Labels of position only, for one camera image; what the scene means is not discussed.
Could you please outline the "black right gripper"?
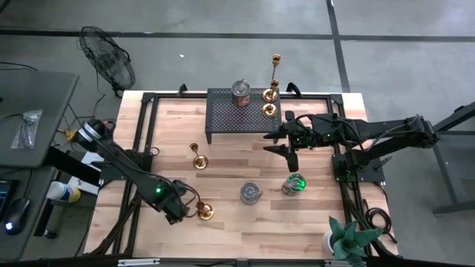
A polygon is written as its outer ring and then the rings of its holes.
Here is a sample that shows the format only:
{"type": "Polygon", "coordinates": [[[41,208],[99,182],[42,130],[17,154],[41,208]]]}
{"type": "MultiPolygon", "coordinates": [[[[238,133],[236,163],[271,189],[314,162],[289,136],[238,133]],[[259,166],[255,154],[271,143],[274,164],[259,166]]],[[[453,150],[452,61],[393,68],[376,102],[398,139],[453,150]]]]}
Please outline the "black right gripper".
{"type": "Polygon", "coordinates": [[[288,145],[273,145],[263,147],[265,151],[285,156],[290,172],[298,171],[298,155],[296,151],[302,148],[313,149],[315,147],[316,135],[311,127],[305,126],[301,118],[312,120],[313,114],[307,113],[295,116],[293,111],[285,111],[285,125],[281,125],[277,130],[263,136],[264,139],[286,139],[288,145]]]}

